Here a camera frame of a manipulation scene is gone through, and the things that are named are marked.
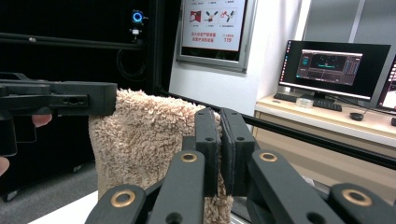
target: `beige towel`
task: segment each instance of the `beige towel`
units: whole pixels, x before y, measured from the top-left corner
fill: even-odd
[[[194,114],[203,108],[119,90],[112,116],[89,119],[99,198],[120,184],[146,189],[164,178],[173,155],[181,150],[182,137],[194,135]],[[205,223],[230,223],[232,203],[219,176],[219,196],[205,198]]]

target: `monitor stand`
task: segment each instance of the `monitor stand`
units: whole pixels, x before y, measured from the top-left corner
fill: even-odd
[[[316,100],[316,101],[324,101],[328,103],[334,104],[335,100],[333,99],[326,99],[326,94],[315,92],[314,95],[304,94],[300,96],[301,98],[309,99],[309,100]]]

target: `poster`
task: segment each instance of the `poster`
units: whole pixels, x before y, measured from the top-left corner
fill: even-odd
[[[245,1],[184,0],[182,48],[239,51]]]

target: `black keyboard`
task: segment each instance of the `black keyboard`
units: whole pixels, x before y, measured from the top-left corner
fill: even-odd
[[[283,94],[283,93],[277,93],[274,95],[274,99],[289,101],[289,102],[294,102],[294,103],[296,103],[297,98],[298,98],[297,96],[287,95],[287,94]],[[338,111],[338,112],[343,111],[343,107],[341,107],[340,105],[326,102],[326,101],[314,100],[314,106],[323,108],[323,109],[330,109],[330,110],[334,110],[334,111]]]

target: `computer mouse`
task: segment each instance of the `computer mouse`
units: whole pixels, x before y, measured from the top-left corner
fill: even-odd
[[[353,120],[356,120],[356,121],[362,121],[363,118],[364,118],[364,115],[361,114],[361,113],[350,113],[350,114],[349,114],[349,117],[350,117],[351,119],[353,119]]]

